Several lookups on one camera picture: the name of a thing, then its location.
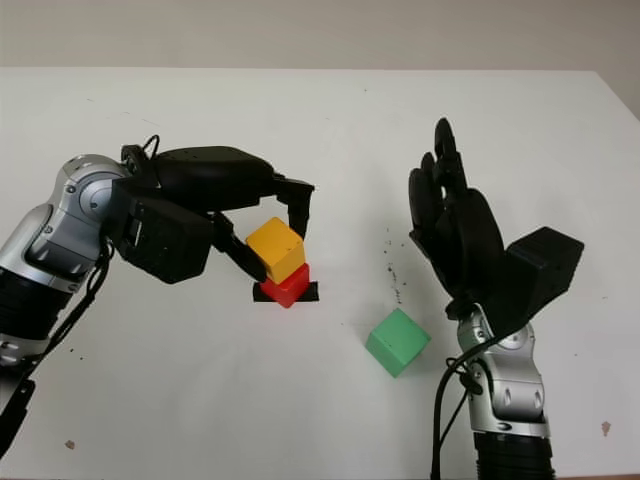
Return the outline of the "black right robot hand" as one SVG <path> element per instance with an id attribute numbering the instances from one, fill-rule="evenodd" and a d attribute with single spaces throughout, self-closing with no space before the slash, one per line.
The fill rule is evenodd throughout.
<path id="1" fill-rule="evenodd" d="M 439 119 L 434 151 L 408 180 L 410 238 L 430 261 L 455 311 L 482 302 L 496 284 L 504 243 L 484 195 L 468 185 L 447 118 Z"/>

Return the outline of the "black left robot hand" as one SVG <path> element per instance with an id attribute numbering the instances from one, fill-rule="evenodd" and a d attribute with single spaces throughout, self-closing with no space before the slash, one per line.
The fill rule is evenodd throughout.
<path id="1" fill-rule="evenodd" d="M 235 147 L 186 147 L 162 152 L 152 164 L 163 197 L 209 222 L 211 244 L 258 282 L 267 278 L 258 255 L 241 241 L 224 213 L 274 197 L 287 206 L 288 225 L 306 235 L 315 187 L 277 172 L 266 160 Z"/>

